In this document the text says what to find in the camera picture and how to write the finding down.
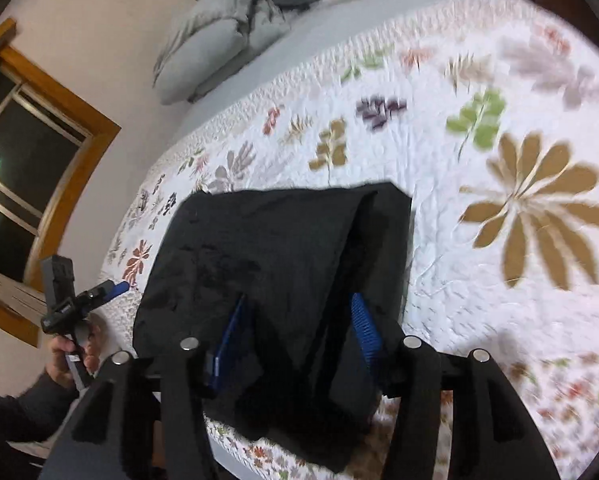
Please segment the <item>dark sleeved left forearm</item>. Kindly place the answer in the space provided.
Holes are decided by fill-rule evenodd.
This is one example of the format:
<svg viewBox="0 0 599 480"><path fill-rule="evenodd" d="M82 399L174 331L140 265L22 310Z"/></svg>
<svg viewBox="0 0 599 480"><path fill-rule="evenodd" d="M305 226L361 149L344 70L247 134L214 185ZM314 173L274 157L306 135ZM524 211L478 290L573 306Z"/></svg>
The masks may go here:
<svg viewBox="0 0 599 480"><path fill-rule="evenodd" d="M77 398L75 386L60 386L47 372L19 396L0 396L0 443L48 440Z"/></svg>

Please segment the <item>person's left hand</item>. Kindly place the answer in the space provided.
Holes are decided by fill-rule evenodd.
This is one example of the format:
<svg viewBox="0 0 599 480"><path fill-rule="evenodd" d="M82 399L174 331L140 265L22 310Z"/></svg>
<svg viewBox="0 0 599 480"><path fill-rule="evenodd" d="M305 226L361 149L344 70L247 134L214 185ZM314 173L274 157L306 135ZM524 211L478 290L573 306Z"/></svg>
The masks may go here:
<svg viewBox="0 0 599 480"><path fill-rule="evenodd" d="M88 338L86 345L77 348L69 338L57 335L49 342L51 357L45 365L45 371L53 382L65 389L75 387L75 379L69 367L70 359L77 354L81 356L81 362L90 374L94 374L100 367L102 351L102 331L94 322L86 323L88 327Z"/></svg>

